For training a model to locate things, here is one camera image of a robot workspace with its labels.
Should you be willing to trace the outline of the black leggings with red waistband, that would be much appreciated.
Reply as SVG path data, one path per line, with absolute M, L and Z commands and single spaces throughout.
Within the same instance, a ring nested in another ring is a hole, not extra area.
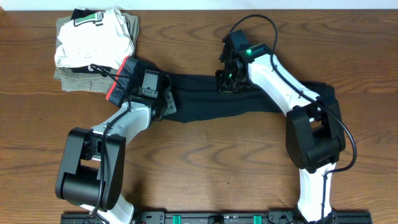
M 181 123 L 203 121 L 215 118 L 237 116 L 247 112 L 280 113 L 278 106 L 258 87 L 252 87 L 241 94 L 219 94 L 216 78 L 206 75 L 174 74 L 161 70 L 152 62 L 126 57 L 117 72 L 106 99 L 120 107 L 126 99 L 126 90 L 133 99 L 142 86 L 144 72 L 152 70 L 168 75 L 164 87 L 171 85 L 171 93 L 177 107 L 174 114 L 164 118 Z

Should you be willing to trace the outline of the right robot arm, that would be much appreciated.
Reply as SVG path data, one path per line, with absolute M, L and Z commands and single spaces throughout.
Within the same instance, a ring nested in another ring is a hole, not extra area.
M 264 44 L 224 44 L 220 61 L 220 92 L 241 93 L 256 86 L 285 115 L 285 146 L 300 176 L 298 212 L 304 223 L 325 221 L 331 213 L 330 177 L 345 140 L 340 125 L 322 106 L 338 110 L 337 101 L 300 83 Z

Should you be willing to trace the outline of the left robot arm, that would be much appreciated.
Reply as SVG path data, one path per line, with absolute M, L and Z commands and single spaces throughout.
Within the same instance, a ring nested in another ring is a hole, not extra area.
M 134 206 L 122 195 L 126 146 L 154 120 L 175 113 L 170 91 L 139 90 L 101 124 L 67 136 L 55 195 L 89 210 L 72 223 L 131 223 Z

